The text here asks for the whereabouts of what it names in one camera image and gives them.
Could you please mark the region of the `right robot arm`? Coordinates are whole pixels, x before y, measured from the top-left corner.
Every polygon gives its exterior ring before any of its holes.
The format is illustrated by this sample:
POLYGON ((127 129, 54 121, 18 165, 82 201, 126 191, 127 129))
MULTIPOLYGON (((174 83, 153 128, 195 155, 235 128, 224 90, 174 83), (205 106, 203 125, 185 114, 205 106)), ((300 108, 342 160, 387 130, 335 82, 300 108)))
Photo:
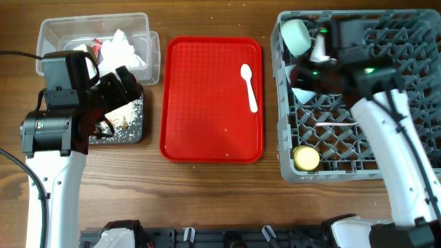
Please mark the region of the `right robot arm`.
POLYGON ((358 17, 327 21, 315 34, 307 19, 283 22, 280 31, 295 57, 295 87, 341 94, 367 138, 387 188, 391 221, 339 218, 330 224, 335 247, 439 247, 440 181, 411 118, 404 83, 394 62, 373 57, 358 17))

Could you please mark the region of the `large light blue plate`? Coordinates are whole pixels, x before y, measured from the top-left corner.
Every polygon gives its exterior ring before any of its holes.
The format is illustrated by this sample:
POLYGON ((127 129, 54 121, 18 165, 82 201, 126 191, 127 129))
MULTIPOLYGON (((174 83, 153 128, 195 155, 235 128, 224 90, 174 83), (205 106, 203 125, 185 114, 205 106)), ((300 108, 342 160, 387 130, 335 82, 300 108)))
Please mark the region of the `large light blue plate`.
POLYGON ((294 87, 294 83, 297 80, 297 70, 295 65, 288 65, 285 68, 285 74, 287 76, 287 83, 290 86, 294 96, 300 101, 301 104, 307 103, 313 97, 315 97, 316 93, 307 90, 301 90, 299 88, 294 87))

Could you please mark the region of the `small green bowl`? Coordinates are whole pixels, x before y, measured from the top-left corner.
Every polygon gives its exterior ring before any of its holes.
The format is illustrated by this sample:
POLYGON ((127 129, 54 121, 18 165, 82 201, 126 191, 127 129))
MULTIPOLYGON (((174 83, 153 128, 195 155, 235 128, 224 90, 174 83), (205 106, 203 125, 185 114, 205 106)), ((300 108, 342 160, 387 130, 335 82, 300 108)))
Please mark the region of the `small green bowl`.
POLYGON ((311 37, 303 20, 292 19, 281 23, 280 32, 287 49, 295 57, 311 47, 311 37))

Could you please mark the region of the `yellow plastic cup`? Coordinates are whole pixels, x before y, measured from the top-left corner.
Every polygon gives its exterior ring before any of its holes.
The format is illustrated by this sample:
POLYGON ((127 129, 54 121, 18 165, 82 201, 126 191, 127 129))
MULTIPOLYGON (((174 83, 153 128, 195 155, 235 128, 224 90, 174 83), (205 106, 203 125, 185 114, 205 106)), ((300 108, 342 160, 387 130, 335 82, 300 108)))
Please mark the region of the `yellow plastic cup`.
POLYGON ((292 150, 292 158, 296 169, 310 172, 320 163, 320 154, 312 147, 301 145, 292 150))

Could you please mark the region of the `red snack wrapper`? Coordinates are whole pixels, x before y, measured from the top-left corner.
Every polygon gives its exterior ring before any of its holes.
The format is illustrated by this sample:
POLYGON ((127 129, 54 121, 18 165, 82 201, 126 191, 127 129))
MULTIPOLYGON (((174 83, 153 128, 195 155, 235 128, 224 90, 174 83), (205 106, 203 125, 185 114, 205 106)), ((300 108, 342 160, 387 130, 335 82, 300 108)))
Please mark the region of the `red snack wrapper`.
POLYGON ((93 39, 90 47, 92 48, 96 58, 99 58, 100 50, 102 48, 103 42, 98 39, 93 39))

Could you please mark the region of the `white plastic fork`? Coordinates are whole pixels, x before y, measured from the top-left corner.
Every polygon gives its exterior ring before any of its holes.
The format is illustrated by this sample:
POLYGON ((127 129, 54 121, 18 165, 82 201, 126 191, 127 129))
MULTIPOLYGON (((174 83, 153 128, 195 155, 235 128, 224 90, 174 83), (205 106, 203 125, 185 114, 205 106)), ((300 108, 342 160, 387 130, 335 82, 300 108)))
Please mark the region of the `white plastic fork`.
POLYGON ((337 123, 337 122, 317 122, 314 124, 316 127, 324 127, 324 126, 354 126, 358 125, 358 122, 354 123, 337 123))

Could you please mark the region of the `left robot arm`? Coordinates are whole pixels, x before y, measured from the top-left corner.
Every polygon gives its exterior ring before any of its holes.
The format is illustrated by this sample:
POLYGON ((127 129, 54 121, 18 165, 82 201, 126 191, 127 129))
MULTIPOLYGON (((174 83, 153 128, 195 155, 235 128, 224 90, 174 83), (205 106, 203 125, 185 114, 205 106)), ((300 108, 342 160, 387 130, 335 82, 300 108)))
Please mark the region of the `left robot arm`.
POLYGON ((105 115, 141 97, 134 75, 115 72, 90 76, 84 51, 61 51, 41 57, 45 88, 38 101, 46 109, 28 113, 20 126, 25 168, 29 171, 26 247, 78 245, 79 188, 89 139, 111 137, 96 126, 105 115))

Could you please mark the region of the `white paper napkin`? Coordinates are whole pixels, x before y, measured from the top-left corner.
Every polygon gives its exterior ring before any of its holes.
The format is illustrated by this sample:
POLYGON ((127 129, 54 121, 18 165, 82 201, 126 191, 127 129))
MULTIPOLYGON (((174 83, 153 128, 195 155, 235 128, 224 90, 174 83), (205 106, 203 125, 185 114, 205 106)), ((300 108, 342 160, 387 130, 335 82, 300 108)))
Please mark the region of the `white paper napkin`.
MULTIPOLYGON (((117 30, 110 40, 102 42, 103 45, 100 50, 99 58, 95 57, 101 71, 113 70, 121 66, 137 68, 146 65, 146 62, 139 55, 135 54, 134 46, 130 45, 122 30, 117 30)), ((89 52, 94 55, 90 45, 91 44, 82 44, 75 47, 74 50, 89 52)))

